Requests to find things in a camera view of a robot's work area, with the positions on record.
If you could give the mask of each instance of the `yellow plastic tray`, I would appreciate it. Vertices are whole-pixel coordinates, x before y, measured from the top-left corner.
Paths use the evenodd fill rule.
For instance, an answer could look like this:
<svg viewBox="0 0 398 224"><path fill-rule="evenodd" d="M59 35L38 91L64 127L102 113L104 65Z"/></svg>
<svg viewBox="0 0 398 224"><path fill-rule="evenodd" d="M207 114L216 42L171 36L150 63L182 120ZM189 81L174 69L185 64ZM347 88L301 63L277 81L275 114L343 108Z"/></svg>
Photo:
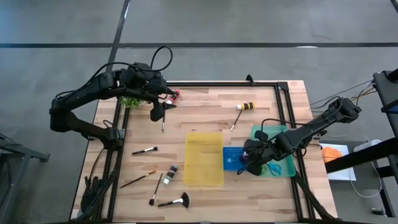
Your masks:
<svg viewBox="0 0 398 224"><path fill-rule="evenodd" d="M223 135L188 133L185 138L184 183L187 185L222 185Z"/></svg>

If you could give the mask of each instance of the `scissors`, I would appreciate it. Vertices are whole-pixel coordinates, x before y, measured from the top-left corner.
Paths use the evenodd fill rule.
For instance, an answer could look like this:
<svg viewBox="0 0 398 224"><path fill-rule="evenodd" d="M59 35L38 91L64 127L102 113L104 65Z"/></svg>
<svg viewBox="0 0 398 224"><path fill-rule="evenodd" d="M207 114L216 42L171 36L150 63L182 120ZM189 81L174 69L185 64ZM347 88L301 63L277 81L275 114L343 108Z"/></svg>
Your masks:
<svg viewBox="0 0 398 224"><path fill-rule="evenodd" d="M277 175L280 176L281 171L282 171L282 168L281 168L280 165L278 165L278 164L273 164L273 163L271 163L271 162L268 162L267 165L268 165L268 168L269 168L269 172L271 172L272 175L274 175L274 176L277 176Z"/></svg>

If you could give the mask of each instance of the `gray floor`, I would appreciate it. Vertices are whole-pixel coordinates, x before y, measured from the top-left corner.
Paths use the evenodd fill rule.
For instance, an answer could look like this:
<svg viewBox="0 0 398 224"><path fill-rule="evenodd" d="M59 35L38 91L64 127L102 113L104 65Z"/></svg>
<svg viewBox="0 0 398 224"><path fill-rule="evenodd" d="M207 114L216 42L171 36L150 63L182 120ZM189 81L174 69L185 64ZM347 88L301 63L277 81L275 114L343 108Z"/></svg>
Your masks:
<svg viewBox="0 0 398 224"><path fill-rule="evenodd" d="M112 43L123 2L1 1L0 43ZM397 21L389 0L133 0L121 42L398 42ZM0 133L51 153L46 164L31 162L13 223L67 220L87 142L77 133L50 130L50 103L57 93L82 85L110 51L0 49ZM149 63L153 51L119 49L116 60ZM167 57L159 54L155 66ZM317 101L395 69L396 58L398 48L175 49L163 74L167 80L242 80L248 73L257 80L305 80L310 101ZM392 137L377 95L359 105L359 119L332 126L330 134L358 141L364 139L357 133ZM95 108L93 102L76 114L92 121ZM369 218L366 211L380 204L376 198L376 205L364 202L351 189L333 195L340 218L392 222Z"/></svg>

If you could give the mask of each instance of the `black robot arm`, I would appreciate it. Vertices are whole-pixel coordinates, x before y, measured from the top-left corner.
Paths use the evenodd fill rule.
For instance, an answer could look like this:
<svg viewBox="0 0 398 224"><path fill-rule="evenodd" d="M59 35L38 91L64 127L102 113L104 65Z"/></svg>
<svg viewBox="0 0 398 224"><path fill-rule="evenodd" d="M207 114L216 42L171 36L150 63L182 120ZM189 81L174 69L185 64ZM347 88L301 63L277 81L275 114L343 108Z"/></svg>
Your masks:
<svg viewBox="0 0 398 224"><path fill-rule="evenodd" d="M79 89L65 96L56 96L50 109L50 128L58 132L76 131L85 138L96 137L105 149L117 149L120 146L120 134L116 128L101 128L82 121L71 110L94 100L126 96L153 103L151 120L162 118L165 110L173 105L159 103L159 95L172 94L173 91L167 88L167 82L160 72L152 72L150 66L143 63L128 65L127 69L94 75Z"/></svg>
<svg viewBox="0 0 398 224"><path fill-rule="evenodd" d="M272 139L267 134L256 131L255 138L259 141L248 139L244 143L244 161L246 170L254 175L261 174L261 166L271 160L279 161L293 152L307 147L312 136L334 123L350 123L358 118L361 108L355 106L348 98L336 97L328 109L303 126L280 133Z"/></svg>

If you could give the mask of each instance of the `butcher block tabletop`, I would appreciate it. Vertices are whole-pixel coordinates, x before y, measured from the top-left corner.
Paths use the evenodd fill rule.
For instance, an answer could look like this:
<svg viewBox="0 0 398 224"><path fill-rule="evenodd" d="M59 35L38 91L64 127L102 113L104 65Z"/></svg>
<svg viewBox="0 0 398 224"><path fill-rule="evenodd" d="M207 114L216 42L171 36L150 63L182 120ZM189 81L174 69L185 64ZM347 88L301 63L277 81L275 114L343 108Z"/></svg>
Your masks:
<svg viewBox="0 0 398 224"><path fill-rule="evenodd" d="M296 122L310 121L312 114L304 82L301 80L287 82ZM177 107L166 112L164 132L162 132L162 120L158 122L150 120L151 104L143 104L137 109L130 110L113 221L297 221L290 178L256 177L248 172L236 175L235 172L225 171L223 185L197 186L185 185L183 182L185 136L187 133L218 132L223 135L224 146L243 146L244 141L250 137L253 125L260 124L266 118L279 118L274 88L266 86L176 86L171 89L179 89L181 94L175 101ZM288 118L283 91L281 94L285 117ZM235 129L231 132L230 128L239 113L235 108L236 105L251 101L256 103L256 108L243 111ZM115 98L99 101L94 124L105 127L103 120L113 120L115 106ZM120 116L120 125L123 116L123 114ZM266 122L267 124L279 125L280 123L270 121ZM159 150L131 155L134 151L154 146L157 146ZM76 218L78 214L85 190L84 177L90 175L91 168L102 147L99 140L90 141L88 145L71 218ZM100 156L94 171L94 175L99 178L102 177L105 157L106 151ZM311 191L326 210L337 217L320 148L314 145L307 147L304 161ZM155 206L150 206L149 199L153 196L160 173L163 173L164 177L173 164L178 165L179 170L169 185L160 183ZM152 170L156 170L156 173L120 189L123 184ZM187 192L191 198L190 208L187 209L181 204L160 208L156 206L159 203L180 198L183 192ZM106 194L103 217L108 211L109 195L110 190ZM301 190L300 199L305 217L308 217L307 206Z"/></svg>

